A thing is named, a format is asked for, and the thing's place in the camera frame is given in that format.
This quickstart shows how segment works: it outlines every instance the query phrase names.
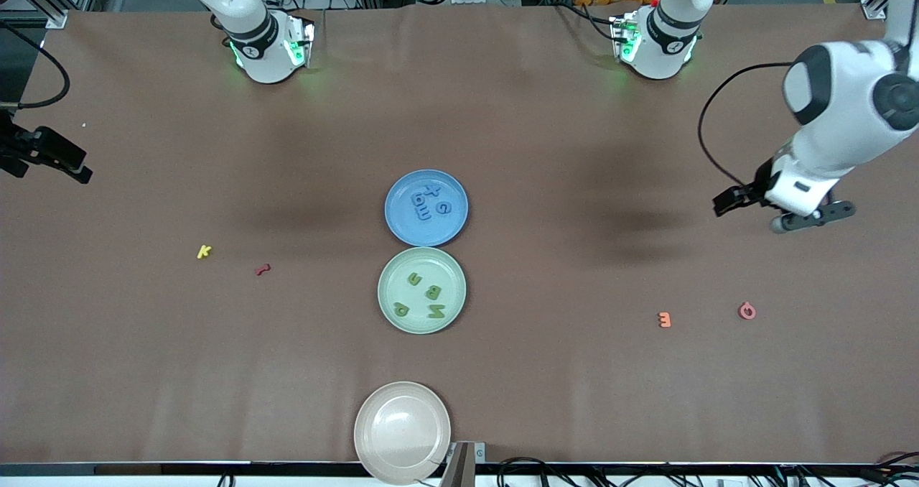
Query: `white plate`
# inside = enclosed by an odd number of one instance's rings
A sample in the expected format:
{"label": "white plate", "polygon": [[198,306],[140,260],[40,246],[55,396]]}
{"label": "white plate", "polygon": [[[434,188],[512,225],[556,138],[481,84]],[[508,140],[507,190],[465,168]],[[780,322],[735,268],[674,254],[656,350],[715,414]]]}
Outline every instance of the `white plate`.
{"label": "white plate", "polygon": [[427,386],[400,381],[381,386],[358,412],[354,448],[377,480],[409,485],[424,480],[444,461],[450,446],[450,415]]}

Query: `green plate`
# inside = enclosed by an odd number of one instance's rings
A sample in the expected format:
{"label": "green plate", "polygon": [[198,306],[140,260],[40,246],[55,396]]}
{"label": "green plate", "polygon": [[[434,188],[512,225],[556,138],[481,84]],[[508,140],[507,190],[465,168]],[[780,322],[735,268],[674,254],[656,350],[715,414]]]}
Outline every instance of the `green plate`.
{"label": "green plate", "polygon": [[462,310],[466,276],[446,251],[410,248],[383,268],[377,298],[386,319],[405,333],[436,333]]}

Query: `plate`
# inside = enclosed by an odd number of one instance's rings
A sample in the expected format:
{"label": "plate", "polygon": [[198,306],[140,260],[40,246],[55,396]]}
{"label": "plate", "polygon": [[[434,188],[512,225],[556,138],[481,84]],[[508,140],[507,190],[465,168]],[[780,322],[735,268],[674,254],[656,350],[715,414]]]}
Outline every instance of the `plate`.
{"label": "plate", "polygon": [[424,480],[444,461],[450,417],[427,386],[400,381],[373,392],[358,412],[354,447],[377,480],[409,485]]}
{"label": "plate", "polygon": [[383,268],[377,300],[386,319],[405,333],[436,333],[459,316],[466,276],[446,251],[410,248]]}
{"label": "plate", "polygon": [[439,170],[417,170],[397,180],[383,206],[397,238],[436,247],[456,237],[469,216],[469,198],[457,179]]}

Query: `tabletop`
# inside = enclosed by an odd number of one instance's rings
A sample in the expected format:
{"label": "tabletop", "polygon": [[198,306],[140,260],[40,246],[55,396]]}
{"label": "tabletop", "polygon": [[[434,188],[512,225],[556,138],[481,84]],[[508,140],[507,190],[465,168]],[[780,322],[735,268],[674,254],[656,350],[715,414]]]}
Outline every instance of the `tabletop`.
{"label": "tabletop", "polygon": [[[489,460],[919,447],[915,140],[841,181],[853,218],[777,236],[771,209],[715,218],[731,183],[695,137],[733,71],[878,38],[857,5],[716,6],[660,82],[563,9],[305,15],[312,68],[276,85],[235,67],[206,13],[75,12],[49,33],[73,88],[17,123],[71,138],[95,174],[0,176],[0,460],[354,460],[361,402],[398,380]],[[797,128],[782,78],[744,75],[709,109],[739,176]],[[39,59],[26,97],[59,87]],[[419,336],[376,287],[406,248],[384,197],[427,167],[469,195],[441,247],[469,297]]]}

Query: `blue plate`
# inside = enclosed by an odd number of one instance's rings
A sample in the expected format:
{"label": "blue plate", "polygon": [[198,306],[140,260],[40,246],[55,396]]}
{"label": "blue plate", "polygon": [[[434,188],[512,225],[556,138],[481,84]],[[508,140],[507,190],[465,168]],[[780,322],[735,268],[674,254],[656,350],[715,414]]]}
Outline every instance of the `blue plate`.
{"label": "blue plate", "polygon": [[469,198],[453,176],[439,170],[417,170],[395,182],[383,212],[397,238],[416,247],[434,247],[462,231]]}

